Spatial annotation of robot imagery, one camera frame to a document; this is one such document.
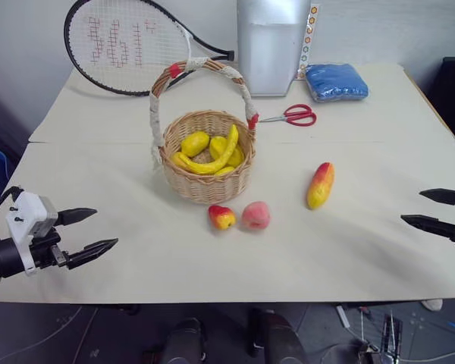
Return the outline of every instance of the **red and yellow mango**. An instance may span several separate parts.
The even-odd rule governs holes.
[[[306,201],[311,209],[317,209],[327,201],[333,183],[334,165],[329,162],[322,163],[317,168],[306,194]]]

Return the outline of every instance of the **white wall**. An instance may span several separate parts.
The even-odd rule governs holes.
[[[0,0],[0,105],[30,133],[71,71],[62,39],[74,0]],[[426,88],[455,56],[455,0],[320,0],[313,62],[401,63]],[[237,44],[236,0],[158,0],[205,41]]]

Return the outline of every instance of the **wrapped basket handle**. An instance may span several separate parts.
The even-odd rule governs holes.
[[[153,133],[153,148],[157,149],[163,147],[165,141],[160,131],[160,115],[158,113],[158,98],[167,89],[170,80],[175,79],[179,74],[183,72],[191,72],[198,70],[199,68],[205,68],[221,74],[225,77],[231,78],[235,84],[237,84],[241,90],[244,103],[246,105],[246,119],[248,122],[248,128],[255,130],[256,123],[258,122],[259,114],[253,106],[251,95],[246,87],[243,76],[230,66],[226,66],[217,61],[213,61],[210,58],[190,58],[187,61],[174,63],[172,66],[164,69],[163,73],[157,79],[155,84],[152,86],[150,91],[150,127]]]

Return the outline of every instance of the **plastic bag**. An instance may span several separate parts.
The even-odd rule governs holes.
[[[360,100],[369,88],[350,64],[312,64],[306,68],[306,81],[315,101]]]

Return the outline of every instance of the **wicker basket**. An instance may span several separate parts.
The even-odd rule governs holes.
[[[184,115],[174,121],[165,131],[160,131],[158,116],[158,98],[166,89],[169,82],[182,72],[194,71],[198,68],[206,68],[226,77],[230,77],[241,90],[246,103],[246,123],[227,112],[221,111],[195,111]],[[240,73],[232,67],[226,66],[209,58],[191,58],[166,68],[157,79],[150,93],[150,124],[154,136],[153,152],[157,154],[158,161],[163,164],[168,183],[180,195],[194,202],[213,204],[232,199],[244,191],[249,182],[249,173],[255,156],[255,125],[258,121],[258,113],[253,107],[251,96]],[[215,135],[227,136],[232,124],[239,131],[239,146],[243,150],[245,159],[231,173],[221,176],[198,175],[185,171],[176,166],[171,157],[180,150],[180,142],[190,133],[203,130],[211,137]],[[194,158],[196,162],[210,162],[209,148]]]

